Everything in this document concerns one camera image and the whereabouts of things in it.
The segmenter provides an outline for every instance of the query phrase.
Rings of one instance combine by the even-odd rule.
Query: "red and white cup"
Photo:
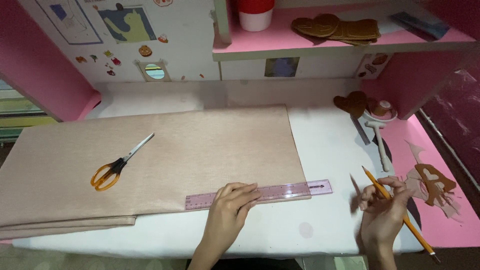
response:
[[[272,22],[275,0],[239,0],[241,27],[249,32],[267,29]]]

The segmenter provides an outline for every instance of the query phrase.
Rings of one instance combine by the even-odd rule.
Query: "yellow pencil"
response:
[[[388,193],[388,191],[385,189],[385,187],[383,185],[379,184],[377,182],[377,180],[373,177],[373,175],[365,167],[362,166],[362,168],[365,171],[365,174],[367,174],[368,178],[370,178],[373,185],[382,193],[382,195],[386,199],[391,199],[392,196],[390,196],[390,193]],[[425,239],[423,239],[423,237],[420,235],[420,233],[417,231],[417,229],[415,229],[415,227],[413,227],[413,224],[410,222],[410,219],[408,218],[407,214],[403,217],[403,223],[405,223],[405,225],[410,229],[410,231],[417,238],[417,240],[420,242],[420,244],[423,246],[423,248],[425,248],[428,251],[428,253],[430,253],[430,256],[432,256],[432,258],[436,262],[440,263],[440,260],[435,255],[435,252],[433,251],[432,247],[427,243],[427,241],[425,241]]]

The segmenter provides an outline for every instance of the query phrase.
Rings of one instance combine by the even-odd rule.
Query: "round mirror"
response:
[[[155,64],[148,64],[145,66],[145,72],[147,72],[147,74],[154,78],[154,79],[163,79],[163,77],[165,77],[165,72],[163,71],[163,69]]]

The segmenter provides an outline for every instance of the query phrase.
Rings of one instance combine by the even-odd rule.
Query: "pink transparent ruler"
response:
[[[332,193],[328,180],[318,180],[296,184],[283,184],[259,187],[263,195],[258,201],[268,201],[300,196],[313,196]],[[185,197],[185,210],[209,208],[216,193],[188,195]]]

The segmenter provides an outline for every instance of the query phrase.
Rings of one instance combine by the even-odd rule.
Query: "white table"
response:
[[[257,205],[227,251],[227,257],[299,257],[357,254],[355,235],[362,217],[351,212],[356,195],[369,184],[361,166],[382,171],[378,147],[365,146],[349,115],[333,106],[336,95],[357,90],[353,79],[212,81],[103,85],[103,102],[88,118],[201,110],[225,106],[285,103],[307,181],[329,179],[333,194],[310,200]],[[374,133],[365,128],[370,139]],[[134,226],[16,239],[14,246],[128,258],[191,258],[207,210],[139,216]],[[410,220],[417,227],[414,219]],[[423,248],[406,226],[396,252]]]

